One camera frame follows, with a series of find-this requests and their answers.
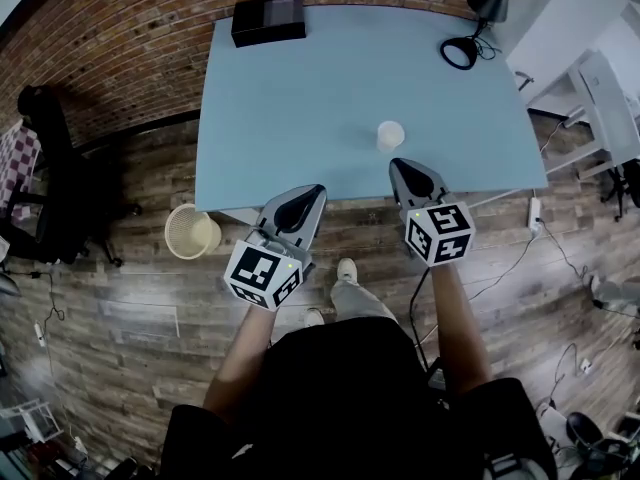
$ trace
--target wood plank floor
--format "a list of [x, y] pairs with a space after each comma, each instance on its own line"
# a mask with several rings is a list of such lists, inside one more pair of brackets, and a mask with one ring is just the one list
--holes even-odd
[[[532, 119], [543, 144], [556, 122]], [[12, 388], [51, 400], [66, 426], [63, 403], [74, 435], [94, 454], [155, 461], [171, 408], [202, 401], [245, 311], [221, 277], [246, 226], [212, 214], [223, 242], [214, 255], [196, 261], [178, 260], [164, 243], [169, 212], [194, 198], [197, 125], [149, 132], [97, 153], [117, 161], [126, 198], [144, 213], [113, 225], [112, 243], [125, 261], [121, 269], [105, 263], [96, 247], [89, 258], [52, 269], [56, 304], [66, 313], [64, 322], [48, 324], [60, 399], [33, 331], [34, 321], [43, 322], [49, 312], [48, 278], [17, 278], [23, 297], [0, 299], [0, 339]], [[576, 126], [561, 130], [547, 149], [567, 151], [589, 138], [588, 128]], [[578, 269], [587, 266], [587, 279], [597, 273], [621, 281], [640, 274], [640, 213], [629, 209], [614, 223], [615, 209], [600, 203], [608, 183], [606, 177], [579, 183], [573, 168], [566, 168], [537, 195], [549, 230]], [[530, 196], [523, 191], [473, 209], [478, 235], [459, 265], [469, 296], [494, 283], [522, 254], [530, 239]], [[280, 310], [274, 339], [299, 328], [310, 306], [331, 319], [329, 292], [343, 256], [356, 260], [361, 284], [409, 331], [409, 299], [423, 265], [407, 256], [402, 231], [389, 199], [330, 203], [314, 243], [317, 268]], [[10, 268], [27, 272], [34, 265], [11, 261]], [[566, 378], [555, 394], [560, 410], [580, 410], [609, 429], [639, 394], [640, 355], [631, 348], [637, 321], [596, 310], [549, 238], [534, 241], [518, 267], [472, 306], [496, 375], [519, 377], [534, 404], [549, 395], [556, 364], [572, 342], [594, 368], [588, 376], [574, 376], [573, 355], [567, 355], [560, 368]], [[419, 333], [426, 335], [435, 323], [429, 282], [417, 315]], [[437, 336], [424, 346], [435, 357]]]

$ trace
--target brick wall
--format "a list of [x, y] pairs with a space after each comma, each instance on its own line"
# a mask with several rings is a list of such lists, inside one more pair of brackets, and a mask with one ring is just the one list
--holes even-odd
[[[46, 0], [0, 51], [0, 130], [26, 84], [58, 89], [76, 143], [200, 107], [215, 20], [239, 0]], [[465, 0], [304, 0], [472, 18]]]

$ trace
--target white shoe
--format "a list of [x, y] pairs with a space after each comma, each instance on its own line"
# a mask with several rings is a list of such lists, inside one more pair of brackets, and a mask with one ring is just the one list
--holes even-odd
[[309, 308], [304, 315], [304, 326], [315, 327], [316, 325], [324, 325], [324, 317], [316, 308]]
[[358, 284], [358, 268], [351, 258], [342, 258], [338, 263], [338, 281]]

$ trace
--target white paper cup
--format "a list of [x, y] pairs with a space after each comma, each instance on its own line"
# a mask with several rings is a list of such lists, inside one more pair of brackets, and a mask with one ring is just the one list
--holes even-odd
[[378, 126], [378, 150], [390, 153], [404, 142], [404, 128], [395, 121], [385, 121]]

